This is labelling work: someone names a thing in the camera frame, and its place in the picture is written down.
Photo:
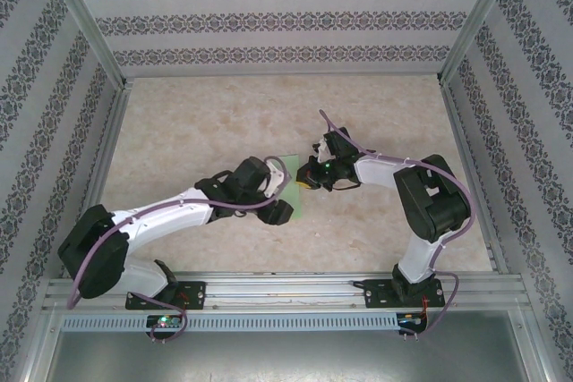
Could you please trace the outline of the aluminium table rail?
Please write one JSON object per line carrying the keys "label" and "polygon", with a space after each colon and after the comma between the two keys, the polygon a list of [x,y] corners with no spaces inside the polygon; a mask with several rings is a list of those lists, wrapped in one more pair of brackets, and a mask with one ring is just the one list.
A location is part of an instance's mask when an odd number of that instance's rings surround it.
{"label": "aluminium table rail", "polygon": [[259,72],[259,73],[207,73],[190,75],[150,75],[150,76],[126,76],[124,81],[138,79],[196,79],[196,78],[262,78],[262,77],[429,77],[435,81],[440,79],[438,72]]}
{"label": "aluminium table rail", "polygon": [[455,107],[454,100],[451,96],[449,88],[445,84],[440,85],[440,92],[443,97],[449,120],[451,122],[454,139],[456,141],[461,159],[461,164],[466,175],[467,186],[475,203],[476,217],[479,221],[479,226],[483,234],[483,241],[486,250],[488,251],[492,269],[499,274],[509,274],[510,270],[507,267],[506,260],[500,247],[498,235],[496,233],[490,211],[487,207],[487,203],[483,195],[483,190],[479,181],[479,175],[475,170],[471,148],[466,140],[466,134],[464,132],[463,124],[459,118],[458,111]]}
{"label": "aluminium table rail", "polygon": [[79,127],[74,130],[73,143],[81,153],[71,179],[56,247],[84,211],[101,199],[130,86],[129,81],[117,89],[105,84],[79,112]]}

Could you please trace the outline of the aluminium right frame post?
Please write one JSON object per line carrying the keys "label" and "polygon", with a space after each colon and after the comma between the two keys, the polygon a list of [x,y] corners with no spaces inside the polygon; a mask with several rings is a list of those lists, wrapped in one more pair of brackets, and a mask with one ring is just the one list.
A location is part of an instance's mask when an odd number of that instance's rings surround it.
{"label": "aluminium right frame post", "polygon": [[496,0],[476,0],[475,5],[449,51],[444,65],[438,73],[438,81],[441,87],[447,84],[455,74],[495,1]]}

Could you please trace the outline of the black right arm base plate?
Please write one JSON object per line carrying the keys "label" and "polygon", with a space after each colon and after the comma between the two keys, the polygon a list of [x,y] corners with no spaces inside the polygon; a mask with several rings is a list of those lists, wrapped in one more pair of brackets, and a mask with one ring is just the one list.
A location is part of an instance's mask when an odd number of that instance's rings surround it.
{"label": "black right arm base plate", "polygon": [[426,303],[430,308],[443,308],[445,296],[439,279],[423,282],[420,291],[399,296],[391,279],[366,279],[362,281],[364,302],[368,309],[421,308]]}

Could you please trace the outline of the grey metal sheet panel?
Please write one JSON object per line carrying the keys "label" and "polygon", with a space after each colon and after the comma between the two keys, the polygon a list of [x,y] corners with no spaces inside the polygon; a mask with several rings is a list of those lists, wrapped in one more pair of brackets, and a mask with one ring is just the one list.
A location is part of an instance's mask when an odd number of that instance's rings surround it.
{"label": "grey metal sheet panel", "polygon": [[517,348],[477,335],[403,340],[384,332],[65,333],[48,382],[528,382]]}

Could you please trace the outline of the aluminium right table rail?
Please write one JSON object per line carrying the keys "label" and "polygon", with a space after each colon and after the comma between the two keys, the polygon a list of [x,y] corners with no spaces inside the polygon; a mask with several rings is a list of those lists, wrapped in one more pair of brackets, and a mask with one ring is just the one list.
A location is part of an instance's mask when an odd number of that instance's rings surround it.
{"label": "aluminium right table rail", "polygon": [[476,217],[479,221],[479,226],[483,234],[483,241],[486,250],[488,251],[492,269],[499,274],[509,274],[510,270],[507,267],[506,260],[500,247],[498,235],[496,233],[490,211],[487,207],[487,203],[483,195],[483,190],[479,181],[479,175],[475,170],[471,148],[466,140],[466,134],[464,132],[463,124],[459,118],[458,111],[455,107],[454,100],[451,96],[449,88],[445,84],[440,85],[440,92],[443,97],[449,120],[451,122],[454,139],[456,141],[461,159],[461,164],[466,175],[467,186],[475,203]]}

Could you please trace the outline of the light green paper sheet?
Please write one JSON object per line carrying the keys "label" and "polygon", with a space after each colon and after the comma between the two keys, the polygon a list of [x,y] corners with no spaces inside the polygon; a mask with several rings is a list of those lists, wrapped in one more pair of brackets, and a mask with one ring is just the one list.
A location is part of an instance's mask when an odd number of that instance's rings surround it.
{"label": "light green paper sheet", "polygon": [[287,155],[278,157],[285,165],[289,175],[290,181],[285,189],[281,192],[280,198],[288,203],[293,208],[292,219],[297,219],[302,216],[302,203],[300,200],[301,187],[296,183],[296,173],[300,166],[298,155]]}

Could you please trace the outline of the aluminium left table rail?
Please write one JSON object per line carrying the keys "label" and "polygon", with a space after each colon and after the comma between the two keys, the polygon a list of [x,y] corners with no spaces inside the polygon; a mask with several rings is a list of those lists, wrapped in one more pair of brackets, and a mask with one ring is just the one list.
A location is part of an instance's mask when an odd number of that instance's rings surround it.
{"label": "aluminium left table rail", "polygon": [[74,130],[73,143],[81,153],[71,179],[56,247],[84,211],[101,199],[130,86],[129,81],[117,89],[105,84],[79,112],[79,127]]}

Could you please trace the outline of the aluminium left frame post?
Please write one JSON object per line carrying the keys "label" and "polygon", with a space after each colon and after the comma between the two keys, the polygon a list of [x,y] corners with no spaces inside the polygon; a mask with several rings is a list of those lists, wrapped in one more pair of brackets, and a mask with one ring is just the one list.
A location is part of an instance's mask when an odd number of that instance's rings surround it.
{"label": "aluminium left frame post", "polygon": [[110,80],[117,86],[130,88],[133,80],[126,78],[116,61],[104,35],[92,16],[85,0],[64,0],[79,29],[87,39],[98,61],[103,66]]}

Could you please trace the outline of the aluminium rear table rail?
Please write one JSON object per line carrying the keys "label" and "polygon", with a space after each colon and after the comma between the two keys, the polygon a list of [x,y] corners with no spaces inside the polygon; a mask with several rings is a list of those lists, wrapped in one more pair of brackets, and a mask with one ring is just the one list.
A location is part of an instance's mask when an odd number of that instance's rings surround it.
{"label": "aluminium rear table rail", "polygon": [[435,81],[440,79],[438,72],[259,72],[259,73],[207,73],[190,75],[150,75],[150,76],[126,76],[124,81],[138,79],[196,79],[196,78],[262,78],[262,77],[429,77]]}

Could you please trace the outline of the aluminium frame post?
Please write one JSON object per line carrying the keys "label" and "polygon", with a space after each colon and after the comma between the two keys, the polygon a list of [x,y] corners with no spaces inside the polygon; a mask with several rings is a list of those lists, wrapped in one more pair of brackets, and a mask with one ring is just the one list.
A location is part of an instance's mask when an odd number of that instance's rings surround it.
{"label": "aluminium frame post", "polygon": [[98,61],[103,66],[110,80],[117,86],[130,88],[133,80],[126,78],[116,61],[104,35],[92,16],[85,0],[64,0],[79,29],[87,39]]}
{"label": "aluminium frame post", "polygon": [[444,65],[438,73],[438,81],[441,87],[447,84],[455,74],[495,1],[496,0],[476,0],[475,5],[449,51]]}

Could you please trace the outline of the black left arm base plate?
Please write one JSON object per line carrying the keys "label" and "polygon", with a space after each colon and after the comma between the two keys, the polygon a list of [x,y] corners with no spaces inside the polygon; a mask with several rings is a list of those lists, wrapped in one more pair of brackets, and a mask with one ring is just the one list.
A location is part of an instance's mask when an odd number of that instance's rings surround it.
{"label": "black left arm base plate", "polygon": [[199,281],[180,281],[169,284],[151,299],[159,304],[138,298],[134,293],[128,293],[125,307],[128,310],[160,310],[165,309],[165,303],[181,310],[202,310],[206,296],[206,284]]}

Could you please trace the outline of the long aluminium mounting rail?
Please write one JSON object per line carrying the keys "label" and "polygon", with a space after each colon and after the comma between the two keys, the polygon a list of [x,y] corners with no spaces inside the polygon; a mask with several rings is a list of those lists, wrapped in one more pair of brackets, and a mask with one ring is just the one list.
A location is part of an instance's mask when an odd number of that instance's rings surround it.
{"label": "long aluminium mounting rail", "polygon": [[[351,311],[365,308],[363,291],[354,281],[389,277],[384,272],[178,272],[183,281],[206,284],[205,312],[279,313]],[[520,275],[461,272],[459,286],[450,276],[438,275],[451,311],[530,310],[532,304]]]}

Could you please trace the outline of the left circuit board with LED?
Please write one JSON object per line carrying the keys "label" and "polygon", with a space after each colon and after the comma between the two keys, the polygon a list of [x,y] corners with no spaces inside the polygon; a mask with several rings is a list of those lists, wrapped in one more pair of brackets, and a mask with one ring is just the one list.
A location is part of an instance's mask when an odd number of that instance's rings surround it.
{"label": "left circuit board with LED", "polygon": [[147,317],[147,328],[178,329],[182,325],[182,318],[178,315],[150,315]]}

